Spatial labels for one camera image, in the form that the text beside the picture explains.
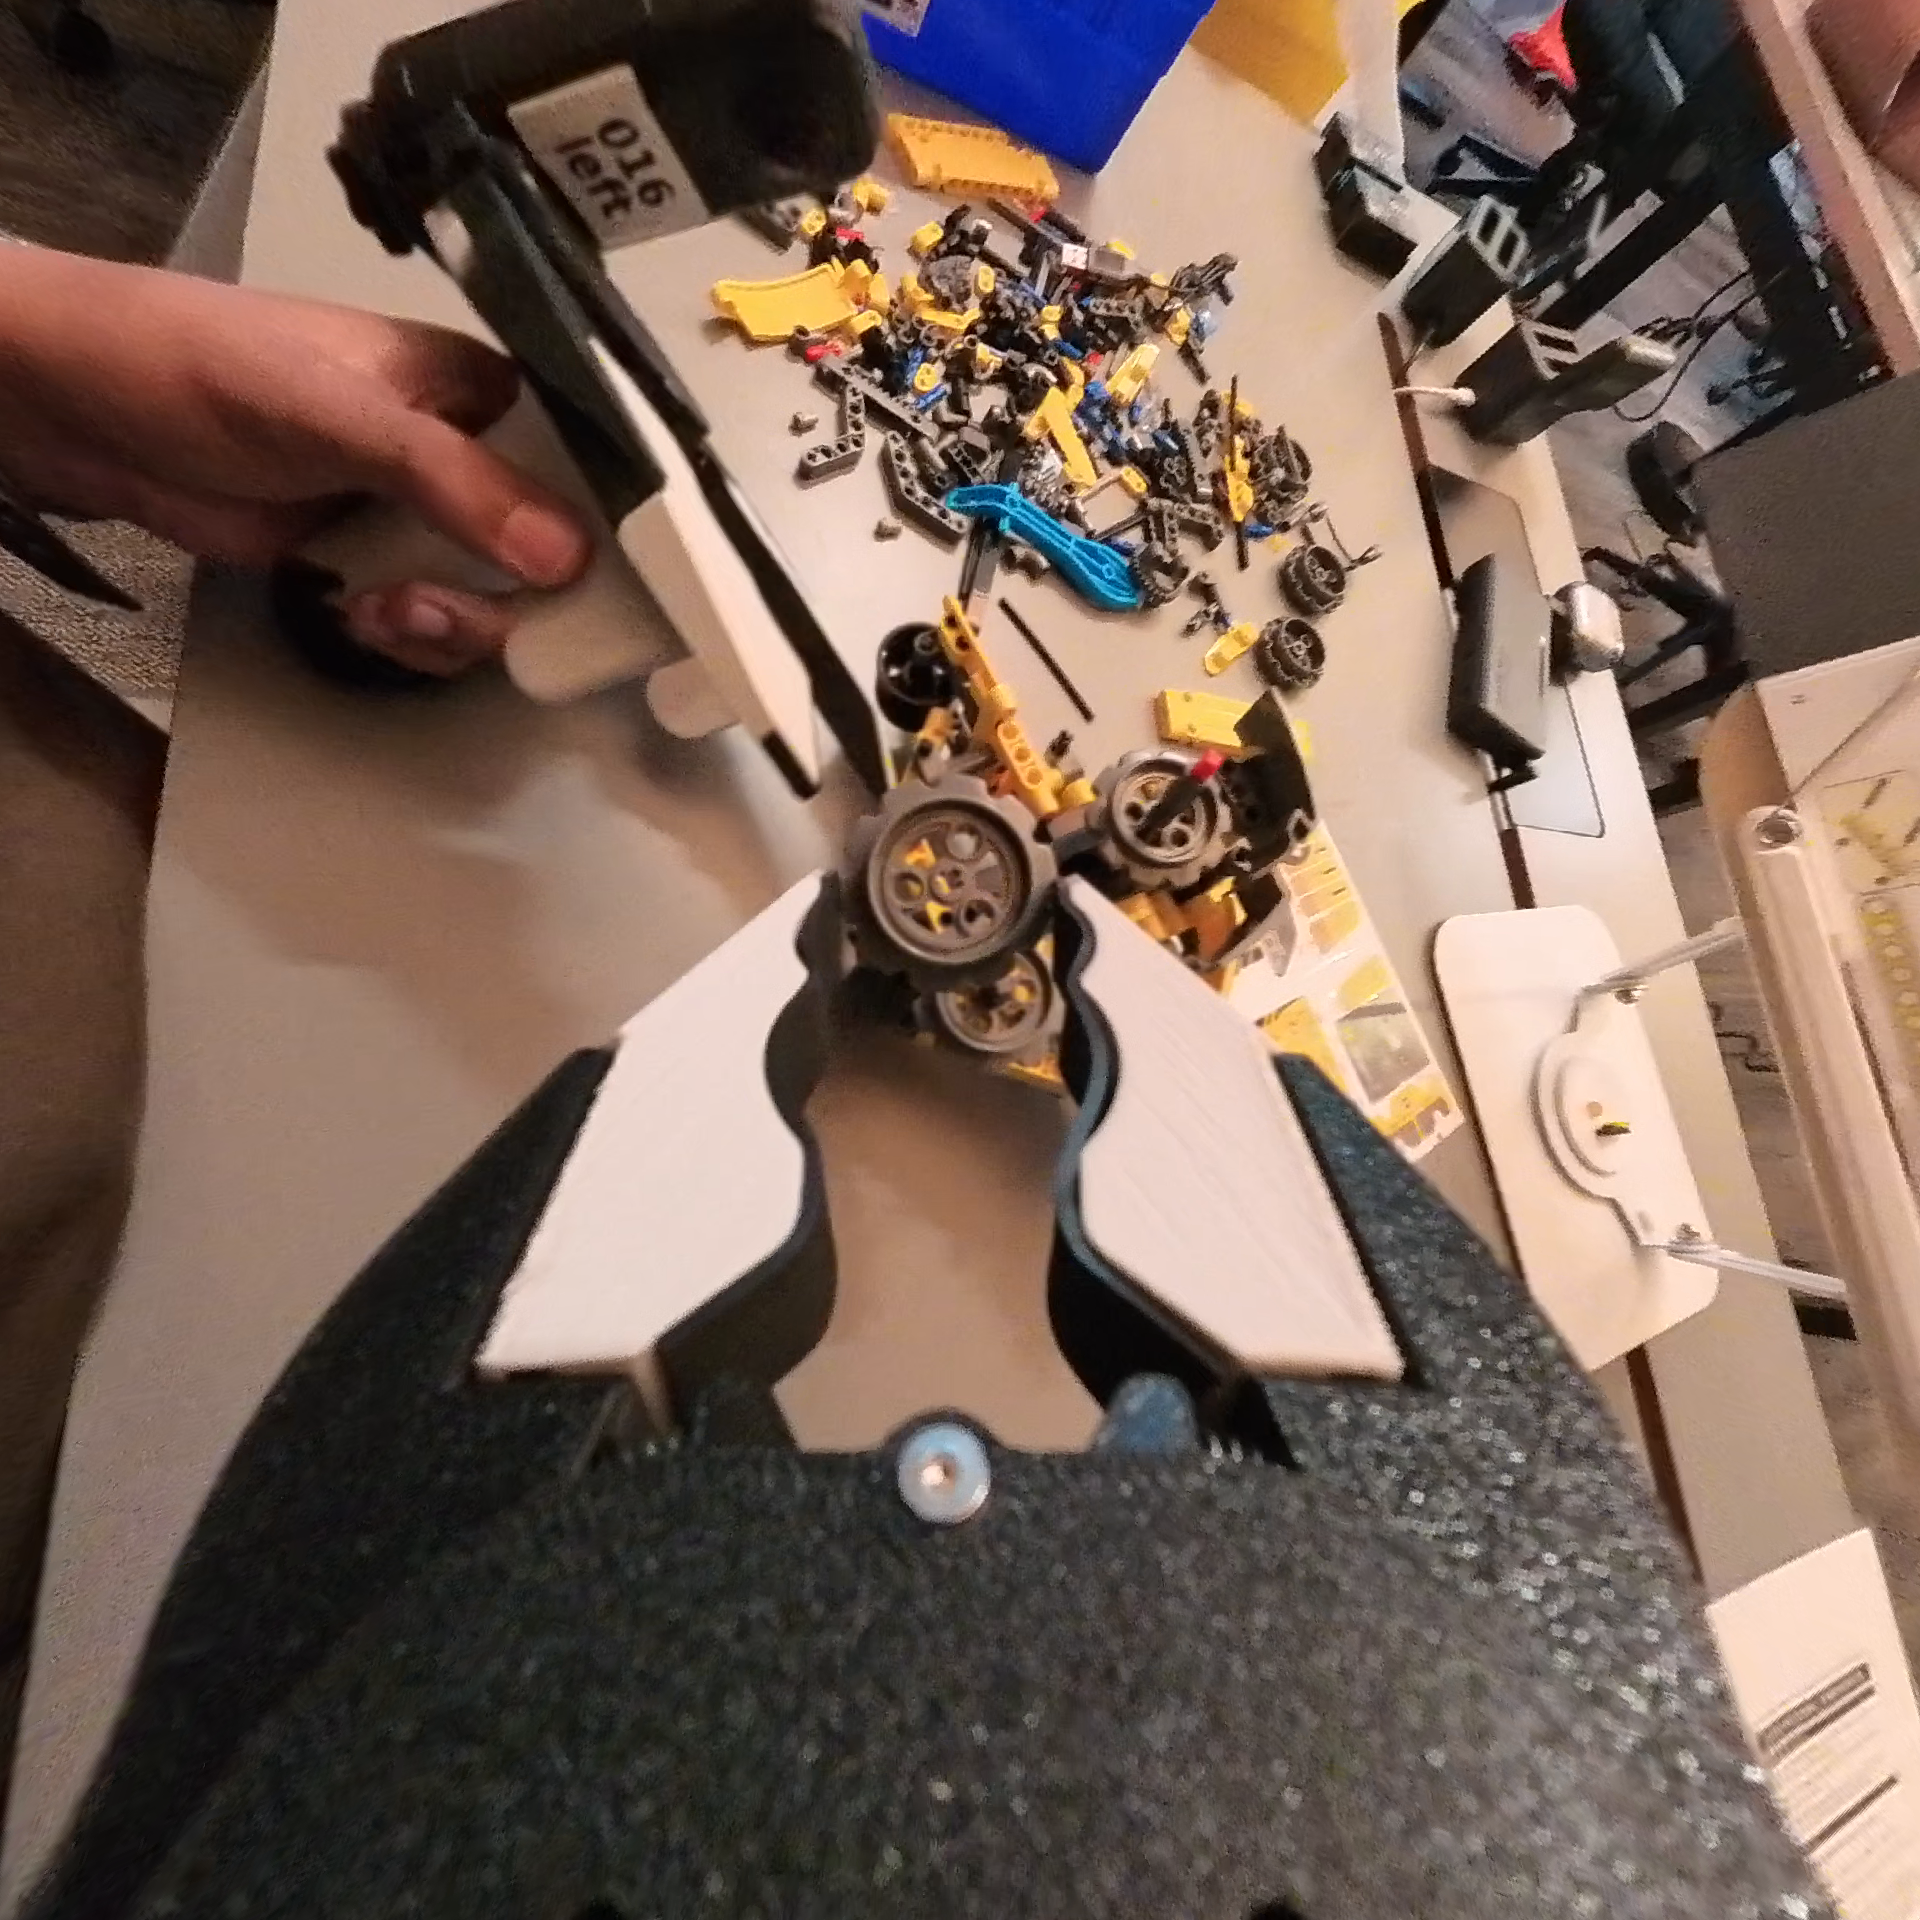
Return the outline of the yellow grey sticker sheet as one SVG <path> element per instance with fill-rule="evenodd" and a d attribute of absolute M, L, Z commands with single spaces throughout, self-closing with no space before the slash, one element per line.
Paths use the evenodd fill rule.
<path fill-rule="evenodd" d="M 1466 1115 L 1328 827 L 1282 882 L 1288 919 L 1238 971 L 1231 1004 L 1316 1066 L 1404 1162 L 1425 1162 Z"/>

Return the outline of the open instruction booklet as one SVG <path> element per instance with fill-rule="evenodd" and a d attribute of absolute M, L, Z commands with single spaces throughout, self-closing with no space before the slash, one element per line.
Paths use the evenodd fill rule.
<path fill-rule="evenodd" d="M 1918 1076 L 1918 641 L 1763 685 L 1790 793 L 1812 818 L 1883 1067 Z"/>

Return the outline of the yellow toy vehicle model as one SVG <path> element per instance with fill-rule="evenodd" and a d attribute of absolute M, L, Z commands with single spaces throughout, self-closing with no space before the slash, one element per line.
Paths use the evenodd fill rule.
<path fill-rule="evenodd" d="M 1255 699 L 1239 723 L 1243 759 L 1175 749 L 1158 736 L 1090 776 L 1073 733 L 1039 745 L 1027 732 L 1018 691 L 962 601 L 947 599 L 936 624 L 890 632 L 876 668 L 880 712 L 904 733 L 888 796 L 906 780 L 984 778 L 1035 816 L 1059 866 L 1044 933 L 996 981 L 923 992 L 856 956 L 856 971 L 886 983 L 927 1040 L 1015 1082 L 1063 1085 L 1056 891 L 1068 877 L 1090 880 L 1220 997 L 1280 933 L 1282 866 L 1319 820 L 1306 745 L 1278 693 Z"/>

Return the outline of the pile of toy building pieces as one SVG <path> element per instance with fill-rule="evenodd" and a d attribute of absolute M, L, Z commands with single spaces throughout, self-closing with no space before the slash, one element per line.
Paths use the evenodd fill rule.
<path fill-rule="evenodd" d="M 890 207 L 862 177 L 831 201 L 751 208 L 744 225 L 806 250 L 806 271 L 719 279 L 711 322 L 744 346 L 780 347 L 833 395 L 833 432 L 808 410 L 799 488 L 876 459 L 906 527 L 964 549 L 962 596 L 1008 561 L 1088 607 L 1030 546 L 942 506 L 948 489 L 1012 483 L 1137 568 L 1144 610 L 1188 599 L 1184 636 L 1208 636 L 1206 674 L 1251 660 L 1263 626 L 1297 616 L 1278 562 L 1302 543 L 1358 569 L 1380 549 L 1336 530 L 1306 442 L 1264 418 L 1206 347 L 1235 299 L 1220 252 L 1148 273 L 1124 243 L 1090 243 L 1054 207 L 955 196 L 910 234 L 890 267 L 872 223 Z"/>

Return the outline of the small black box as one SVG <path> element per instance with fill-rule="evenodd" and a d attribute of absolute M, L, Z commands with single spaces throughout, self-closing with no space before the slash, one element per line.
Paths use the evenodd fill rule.
<path fill-rule="evenodd" d="M 1322 129 L 1312 169 L 1336 252 L 1380 281 L 1395 279 L 1419 243 L 1408 225 L 1401 167 L 1348 114 L 1334 112 Z"/>

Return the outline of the blue plastic bin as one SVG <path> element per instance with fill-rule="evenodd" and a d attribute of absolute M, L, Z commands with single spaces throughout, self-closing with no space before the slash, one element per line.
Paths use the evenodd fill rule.
<path fill-rule="evenodd" d="M 1211 3 L 864 3 L 876 59 L 1095 173 Z"/>

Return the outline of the bright blue toy blade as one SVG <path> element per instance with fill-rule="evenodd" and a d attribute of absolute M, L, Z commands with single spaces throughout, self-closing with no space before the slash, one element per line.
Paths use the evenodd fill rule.
<path fill-rule="evenodd" d="M 1105 613 L 1138 613 L 1145 608 L 1145 591 L 1128 555 L 1044 513 L 1018 484 L 952 488 L 942 496 L 942 506 L 960 519 L 984 522 L 996 535 L 1035 552 L 1088 607 Z"/>

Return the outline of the black toy axle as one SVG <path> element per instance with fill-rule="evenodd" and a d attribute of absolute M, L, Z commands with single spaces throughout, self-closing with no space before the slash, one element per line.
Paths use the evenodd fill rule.
<path fill-rule="evenodd" d="M 1070 709 L 1082 719 L 1082 723 L 1094 724 L 1097 720 L 1097 713 L 1090 706 L 1088 698 L 1073 681 L 1065 665 L 1047 647 L 1044 639 L 1034 628 L 1034 624 L 1025 617 L 1025 613 L 1007 594 L 996 596 L 996 610 L 1000 610 L 1002 619 L 1008 624 L 1008 628 L 1019 636 L 1025 647 L 1047 671 L 1054 685 L 1063 693 Z"/>

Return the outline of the person's left hand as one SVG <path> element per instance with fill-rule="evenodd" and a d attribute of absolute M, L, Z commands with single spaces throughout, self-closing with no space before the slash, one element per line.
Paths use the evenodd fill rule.
<path fill-rule="evenodd" d="M 515 587 L 575 586 L 585 523 L 486 442 L 520 387 L 460 329 L 4 240 L 4 492 L 195 561 L 270 569 L 378 498 Z"/>

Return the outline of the black slotted charger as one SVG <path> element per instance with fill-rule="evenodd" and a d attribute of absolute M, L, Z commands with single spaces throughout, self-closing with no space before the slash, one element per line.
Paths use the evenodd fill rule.
<path fill-rule="evenodd" d="M 1472 401 L 1462 427 L 1478 444 L 1523 445 L 1571 417 L 1612 410 L 1671 370 L 1676 353 L 1636 332 L 1583 346 L 1568 329 L 1516 320 L 1463 369 Z"/>

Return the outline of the white book stand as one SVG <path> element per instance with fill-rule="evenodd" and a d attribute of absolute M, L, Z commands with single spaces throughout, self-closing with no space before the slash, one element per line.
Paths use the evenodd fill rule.
<path fill-rule="evenodd" d="M 1844 941 L 1850 923 L 1790 793 L 1736 816 L 1744 911 L 1626 965 L 1585 906 L 1446 922 L 1432 965 L 1520 1273 L 1585 1369 L 1700 1312 L 1718 1273 L 1796 1282 L 1842 1305 L 1880 1365 L 1881 1403 L 1916 1433 L 1918 1076 L 1890 1074 Z M 1744 946 L 1811 1157 L 1834 1281 L 1719 1243 L 1658 1063 L 1643 989 Z"/>

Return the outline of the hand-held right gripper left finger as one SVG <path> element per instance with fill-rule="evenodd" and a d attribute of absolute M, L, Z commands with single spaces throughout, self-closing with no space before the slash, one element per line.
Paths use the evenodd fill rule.
<path fill-rule="evenodd" d="M 473 1365 L 624 1376 L 663 1429 L 721 1381 L 776 1391 L 824 1343 L 836 1255 L 810 1101 L 841 897 L 808 875 L 617 1029 Z"/>

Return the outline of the dark grey rectangular pad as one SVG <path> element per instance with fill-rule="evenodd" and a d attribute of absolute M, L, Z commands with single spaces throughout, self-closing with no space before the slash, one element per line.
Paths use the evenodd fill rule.
<path fill-rule="evenodd" d="M 1462 578 L 1478 561 L 1492 557 L 1503 577 L 1519 573 L 1520 586 L 1548 607 L 1520 506 L 1448 467 L 1432 467 L 1430 479 L 1455 578 Z M 1514 824 L 1544 832 L 1602 837 L 1598 789 L 1577 729 L 1574 691 L 1554 676 L 1553 651 L 1544 655 L 1542 723 L 1532 736 L 1544 754 L 1532 761 L 1535 780 L 1523 781 L 1508 800 Z"/>

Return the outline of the grey toy wheel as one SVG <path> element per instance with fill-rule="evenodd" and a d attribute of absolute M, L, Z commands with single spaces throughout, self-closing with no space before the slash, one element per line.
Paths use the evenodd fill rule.
<path fill-rule="evenodd" d="M 856 957 L 923 992 L 996 981 L 1044 933 L 1056 877 L 1019 800 L 978 776 L 906 780 L 846 842 Z"/>

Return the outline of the black charger case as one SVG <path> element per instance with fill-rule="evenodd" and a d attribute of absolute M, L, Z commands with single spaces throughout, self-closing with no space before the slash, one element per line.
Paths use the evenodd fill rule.
<path fill-rule="evenodd" d="M 1530 240 L 1511 207 L 1481 196 L 1408 281 L 1399 312 L 1414 349 L 1451 346 L 1496 301 L 1511 296 L 1530 263 Z"/>

